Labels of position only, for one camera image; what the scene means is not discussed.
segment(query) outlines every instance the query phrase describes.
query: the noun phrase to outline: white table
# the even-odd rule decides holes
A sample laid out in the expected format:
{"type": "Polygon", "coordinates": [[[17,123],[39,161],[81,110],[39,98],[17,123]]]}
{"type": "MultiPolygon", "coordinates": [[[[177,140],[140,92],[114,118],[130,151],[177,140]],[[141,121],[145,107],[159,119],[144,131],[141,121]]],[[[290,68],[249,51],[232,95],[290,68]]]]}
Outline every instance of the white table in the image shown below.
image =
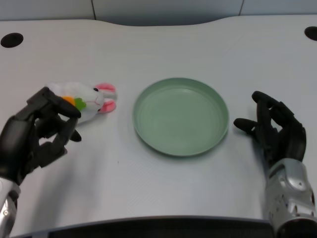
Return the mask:
{"type": "Polygon", "coordinates": [[[81,143],[21,186],[12,236],[112,219],[206,215],[264,218],[264,173],[234,119],[256,118],[255,90],[285,104],[307,129],[304,163],[317,192],[317,16],[243,16],[193,26],[127,27],[91,20],[0,22],[0,125],[47,82],[110,82],[117,109],[79,126],[81,143]],[[230,112],[226,138],[195,159],[147,148],[133,129],[138,94],[169,77],[207,83],[230,112]]]}

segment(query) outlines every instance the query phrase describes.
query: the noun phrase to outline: black hole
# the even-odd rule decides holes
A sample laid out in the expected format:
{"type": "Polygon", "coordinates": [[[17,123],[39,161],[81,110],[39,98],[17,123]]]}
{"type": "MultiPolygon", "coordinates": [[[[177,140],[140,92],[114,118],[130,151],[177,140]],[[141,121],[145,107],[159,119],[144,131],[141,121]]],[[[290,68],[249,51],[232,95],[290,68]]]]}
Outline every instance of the black hole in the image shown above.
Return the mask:
{"type": "Polygon", "coordinates": [[[20,33],[10,33],[1,39],[1,45],[5,48],[13,48],[20,45],[23,36],[20,33]]]}
{"type": "Polygon", "coordinates": [[[307,27],[305,29],[305,35],[313,40],[313,41],[317,41],[317,27],[316,26],[310,26],[310,27],[307,27]]]}

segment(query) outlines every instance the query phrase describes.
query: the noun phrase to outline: white wall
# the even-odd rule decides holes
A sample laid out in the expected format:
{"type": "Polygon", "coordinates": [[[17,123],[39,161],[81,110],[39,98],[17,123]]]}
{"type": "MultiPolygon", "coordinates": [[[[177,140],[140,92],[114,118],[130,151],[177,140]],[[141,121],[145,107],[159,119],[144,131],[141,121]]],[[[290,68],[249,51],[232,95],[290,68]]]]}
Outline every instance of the white wall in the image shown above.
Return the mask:
{"type": "Polygon", "coordinates": [[[94,19],[91,0],[0,0],[0,20],[94,19]]]}
{"type": "Polygon", "coordinates": [[[97,20],[124,25],[189,25],[239,14],[242,0],[93,0],[97,20]]]}
{"type": "Polygon", "coordinates": [[[241,15],[317,14],[317,0],[244,0],[241,15]]]}
{"type": "Polygon", "coordinates": [[[0,0],[0,20],[94,19],[186,25],[228,16],[317,14],[317,0],[0,0]]]}

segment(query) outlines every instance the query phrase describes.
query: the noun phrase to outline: silver robotic arm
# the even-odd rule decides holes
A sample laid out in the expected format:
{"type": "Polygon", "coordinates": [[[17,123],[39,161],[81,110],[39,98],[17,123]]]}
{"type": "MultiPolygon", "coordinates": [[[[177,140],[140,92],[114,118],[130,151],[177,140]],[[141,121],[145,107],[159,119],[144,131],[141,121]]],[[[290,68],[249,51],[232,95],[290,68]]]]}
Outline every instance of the silver robotic arm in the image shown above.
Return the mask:
{"type": "Polygon", "coordinates": [[[317,236],[314,193],[302,162],[289,158],[278,161],[269,171],[265,195],[278,237],[317,236]]]}
{"type": "Polygon", "coordinates": [[[316,238],[315,198],[302,160],[306,131],[294,114],[270,96],[254,92],[258,121],[236,119],[234,124],[262,147],[269,167],[266,211],[278,238],[316,238]],[[282,127],[272,127],[274,120],[282,127]]]}

